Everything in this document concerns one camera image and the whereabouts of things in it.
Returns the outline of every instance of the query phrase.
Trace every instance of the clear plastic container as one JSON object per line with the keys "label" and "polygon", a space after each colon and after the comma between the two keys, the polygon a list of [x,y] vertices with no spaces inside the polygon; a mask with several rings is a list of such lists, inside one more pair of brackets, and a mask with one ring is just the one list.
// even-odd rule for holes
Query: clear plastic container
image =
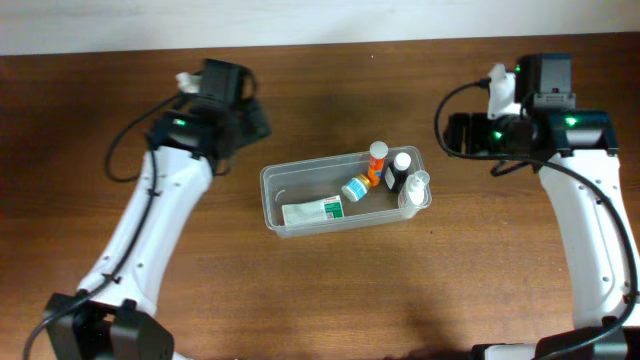
{"label": "clear plastic container", "polygon": [[[398,153],[411,156],[409,174],[424,170],[420,152],[413,146],[389,149],[385,167]],[[332,156],[281,165],[267,166],[260,174],[262,206],[267,227],[280,237],[294,237],[340,231],[363,226],[386,224],[412,218],[419,210],[431,204],[431,191],[420,206],[398,208],[398,194],[389,191],[384,184],[372,188],[358,202],[349,201],[342,194],[342,186],[358,174],[366,174],[369,152]],[[340,195],[344,217],[312,224],[285,226],[282,205],[300,204]]]}

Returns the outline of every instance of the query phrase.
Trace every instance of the green led light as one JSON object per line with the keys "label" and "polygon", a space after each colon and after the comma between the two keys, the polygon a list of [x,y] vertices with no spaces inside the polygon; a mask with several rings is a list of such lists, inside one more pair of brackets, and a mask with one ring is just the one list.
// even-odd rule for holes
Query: green led light
{"label": "green led light", "polygon": [[578,123],[578,119],[574,118],[574,117],[568,117],[566,119],[564,119],[564,121],[567,123],[567,125],[569,126],[573,126],[576,123]]}

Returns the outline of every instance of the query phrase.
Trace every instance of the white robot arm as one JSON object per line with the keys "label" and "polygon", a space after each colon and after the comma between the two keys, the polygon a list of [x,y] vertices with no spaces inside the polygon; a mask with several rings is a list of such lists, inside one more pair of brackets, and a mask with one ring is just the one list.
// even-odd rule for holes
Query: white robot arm
{"label": "white robot arm", "polygon": [[[245,96],[245,80],[253,94]],[[162,106],[176,100],[147,135],[149,150],[129,204],[107,245],[75,296],[54,294],[45,319],[29,336],[23,359],[46,328],[59,359],[181,360],[171,334],[157,323],[158,294],[169,259],[191,211],[214,176],[226,175],[235,152],[270,135],[255,99],[256,82],[243,66],[205,60],[193,86],[132,122],[114,140]],[[189,112],[179,110],[187,103]],[[227,170],[216,173],[220,161]]]}
{"label": "white robot arm", "polygon": [[[209,162],[194,159],[190,151],[161,146],[155,151],[157,161],[156,200],[144,229],[124,267],[120,280],[98,293],[93,301],[120,306],[126,299],[151,316],[156,313],[158,293],[164,271],[178,243],[180,233],[194,206],[213,181]],[[140,178],[129,205],[91,272],[82,279],[78,290],[91,291],[110,274],[122,259],[144,211],[154,172],[150,153],[144,156]]]}
{"label": "white robot arm", "polygon": [[[522,165],[538,171],[562,235],[576,330],[532,345],[477,345],[472,358],[640,358],[638,250],[622,201],[618,144],[608,115],[575,109],[568,55],[526,56],[515,73],[499,64],[489,76],[445,97],[436,112],[436,138],[451,156],[499,160],[494,176]],[[488,112],[452,115],[443,140],[438,118],[444,103],[470,87],[489,88]],[[508,160],[521,163],[499,170]]]}

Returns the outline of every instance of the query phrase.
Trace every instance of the wooden table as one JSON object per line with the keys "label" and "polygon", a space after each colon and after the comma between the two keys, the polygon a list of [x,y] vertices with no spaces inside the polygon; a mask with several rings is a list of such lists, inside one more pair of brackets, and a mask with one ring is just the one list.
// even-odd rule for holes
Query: wooden table
{"label": "wooden table", "polygon": [[[175,92],[205,57],[252,68],[273,135],[240,151],[189,219],[157,319],[184,355],[363,359],[412,349],[536,342],[569,330],[571,287],[549,200],[529,170],[450,159],[433,113],[496,62],[569,52],[579,107],[607,110],[621,145],[631,224],[640,228],[640,34],[4,57],[0,59],[0,357],[14,359],[53,292],[72,294],[132,193],[102,173],[112,137]],[[469,91],[445,114],[486,111]],[[141,133],[116,154],[136,171]],[[433,204],[411,220],[280,239],[267,229],[260,170],[414,145]],[[34,359],[51,358],[41,336]]]}

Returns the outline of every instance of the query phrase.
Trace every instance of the black cable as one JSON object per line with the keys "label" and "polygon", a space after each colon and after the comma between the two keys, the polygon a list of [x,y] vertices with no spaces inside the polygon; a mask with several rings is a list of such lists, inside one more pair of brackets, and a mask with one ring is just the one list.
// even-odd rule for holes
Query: black cable
{"label": "black cable", "polygon": [[587,178],[585,178],[584,176],[578,174],[577,172],[568,169],[564,166],[549,162],[549,161],[542,161],[542,160],[537,160],[537,159],[533,159],[533,158],[529,158],[526,156],[516,156],[516,155],[467,155],[467,154],[463,154],[463,153],[459,153],[456,151],[453,151],[451,149],[449,149],[449,147],[445,144],[445,142],[442,139],[442,136],[440,135],[440,128],[438,125],[438,120],[440,119],[440,113],[442,112],[442,108],[444,107],[444,105],[447,103],[447,101],[449,101],[449,99],[451,99],[453,96],[455,96],[456,94],[458,94],[459,92],[471,88],[471,87],[480,87],[480,88],[486,88],[489,86],[489,83],[491,82],[491,79],[482,79],[480,81],[474,82],[474,83],[470,83],[470,84],[466,84],[463,86],[460,86],[459,88],[453,90],[452,92],[450,92],[449,94],[447,94],[447,96],[445,96],[445,98],[442,100],[442,102],[440,103],[440,105],[438,106],[438,110],[436,111],[435,117],[434,117],[434,121],[433,121],[433,126],[434,126],[434,131],[436,134],[436,140],[438,141],[438,144],[440,145],[440,147],[442,148],[442,150],[444,150],[448,155],[450,156],[455,156],[458,158],[462,158],[462,159],[469,159],[469,160],[504,160],[504,161],[521,161],[521,162],[527,162],[527,163],[531,163],[531,164],[536,164],[536,165],[540,165],[540,166],[546,166],[548,168],[551,168],[553,170],[559,171],[563,174],[566,174],[568,176],[573,177],[574,179],[576,179],[577,181],[583,183],[586,187],[588,187],[591,191],[594,192],[594,194],[596,195],[597,198],[599,198],[602,201],[602,205],[607,209],[607,211],[609,212],[609,214],[611,215],[611,218],[613,219],[613,222],[616,225],[616,229],[618,230],[618,235],[620,236],[620,241],[622,243],[622,246],[624,248],[625,251],[625,256],[627,258],[627,266],[628,266],[628,270],[629,270],[629,282],[630,282],[630,290],[629,290],[629,294],[627,294],[626,296],[626,300],[627,300],[627,306],[624,308],[624,311],[622,312],[622,314],[620,315],[620,317],[618,317],[614,322],[610,323],[608,326],[604,327],[604,329],[598,334],[593,336],[591,339],[588,340],[584,340],[581,341],[573,346],[561,349],[561,350],[557,350],[554,352],[551,352],[547,355],[541,356],[541,357],[536,357],[533,360],[549,360],[549,359],[553,359],[556,358],[558,356],[562,356],[562,355],[566,355],[569,354],[571,352],[574,352],[578,349],[581,349],[585,346],[589,346],[595,342],[598,342],[608,336],[610,336],[611,334],[613,334],[614,332],[618,331],[620,328],[622,328],[622,326],[624,325],[624,323],[629,319],[629,317],[631,316],[631,313],[633,312],[633,309],[636,305],[636,298],[638,296],[638,274],[637,274],[637,268],[636,268],[636,262],[635,262],[635,258],[633,256],[633,246],[631,245],[631,241],[629,239],[629,234],[627,233],[627,229],[624,225],[624,222],[622,221],[622,218],[620,217],[620,214],[618,213],[618,211],[616,211],[616,208],[613,205],[613,202],[611,202],[611,199],[609,199],[609,197],[602,191],[600,190],[599,187],[597,187],[595,184],[593,184],[590,180],[588,180]]}
{"label": "black cable", "polygon": [[38,337],[38,335],[42,332],[42,330],[46,329],[46,327],[49,324],[51,324],[51,323],[53,323],[55,321],[58,321],[61,317],[63,317],[65,315],[69,314],[70,312],[78,309],[79,307],[81,307],[82,305],[87,303],[87,301],[89,301],[91,298],[93,298],[100,291],[104,290],[107,286],[109,286],[111,284],[111,282],[113,282],[115,280],[116,275],[118,275],[118,272],[120,272],[120,270],[122,270],[122,267],[124,266],[124,264],[129,259],[129,256],[131,255],[131,252],[133,251],[133,249],[135,248],[136,243],[138,242],[138,238],[140,237],[140,233],[142,232],[142,229],[143,229],[144,224],[145,224],[145,222],[147,220],[147,217],[149,216],[149,212],[151,211],[151,206],[153,205],[153,200],[156,197],[155,196],[156,195],[156,186],[157,186],[157,181],[158,181],[158,167],[157,167],[157,164],[156,164],[156,155],[154,153],[154,149],[153,149],[153,145],[151,143],[151,139],[149,138],[149,136],[147,136],[146,138],[147,138],[147,145],[148,145],[148,148],[149,148],[149,153],[150,153],[150,156],[151,156],[151,164],[152,164],[152,168],[153,168],[153,181],[152,181],[151,189],[149,189],[149,198],[147,200],[147,205],[144,208],[144,212],[142,213],[142,217],[140,217],[140,221],[138,222],[138,226],[136,227],[136,230],[133,233],[133,237],[131,238],[131,241],[129,242],[129,245],[128,245],[127,249],[125,250],[124,255],[122,256],[120,261],[116,264],[116,266],[113,269],[113,271],[111,272],[111,274],[106,275],[104,281],[100,285],[98,285],[98,287],[96,287],[95,289],[91,290],[91,292],[87,293],[86,295],[80,296],[73,303],[71,303],[70,305],[68,305],[64,309],[61,309],[61,310],[57,311],[56,313],[50,315],[46,319],[42,320],[42,322],[40,322],[40,324],[38,324],[38,326],[36,326],[35,329],[33,329],[31,334],[27,338],[27,341],[25,342],[25,345],[24,345],[24,349],[22,351],[22,359],[23,360],[29,360],[29,355],[31,353],[31,347],[33,347],[33,343],[35,342],[35,340]]}
{"label": "black cable", "polygon": [[507,175],[507,174],[511,174],[512,172],[514,172],[514,171],[518,171],[518,170],[520,170],[520,169],[522,169],[522,168],[524,168],[524,167],[526,167],[526,166],[528,166],[528,165],[529,165],[529,163],[528,163],[528,162],[524,162],[524,161],[523,161],[523,162],[519,162],[519,163],[517,163],[517,164],[515,164],[515,165],[511,165],[511,166],[509,166],[509,167],[508,167],[508,168],[506,168],[506,169],[503,169],[502,167],[503,167],[503,166],[504,166],[504,164],[506,164],[506,163],[507,163],[507,161],[505,161],[505,160],[500,160],[500,161],[496,164],[496,166],[494,166],[493,168],[491,168],[491,171],[490,171],[491,176],[493,176],[493,177],[499,177],[499,176],[504,176],[504,175]]}
{"label": "black cable", "polygon": [[524,118],[524,107],[527,106],[527,101],[529,101],[533,95],[534,93],[530,92],[522,99],[522,102],[520,103],[520,120]]}
{"label": "black cable", "polygon": [[134,126],[138,125],[140,122],[142,122],[142,120],[148,118],[149,116],[153,115],[156,111],[162,109],[163,107],[167,106],[170,102],[172,102],[173,100],[182,97],[183,94],[182,92],[179,92],[175,95],[173,95],[172,97],[164,100],[163,102],[161,102],[160,104],[154,106],[151,110],[147,111],[146,113],[142,114],[142,116],[140,116],[139,118],[133,120],[132,122],[129,123],[129,125],[127,125],[124,129],[122,129],[120,131],[120,133],[118,133],[118,135],[116,135],[116,137],[113,139],[113,142],[111,142],[111,145],[109,146],[109,149],[107,150],[107,155],[104,158],[104,172],[105,174],[107,174],[107,177],[115,182],[119,182],[119,183],[125,183],[125,182],[131,182],[131,181],[135,181],[138,179],[138,176],[140,174],[136,174],[133,176],[129,176],[126,178],[120,178],[117,177],[113,174],[113,171],[111,170],[111,158],[113,157],[113,152],[116,149],[116,147],[118,146],[118,144],[120,143],[120,141],[122,140],[122,138],[124,138],[124,136],[129,132],[129,130],[131,130]]}

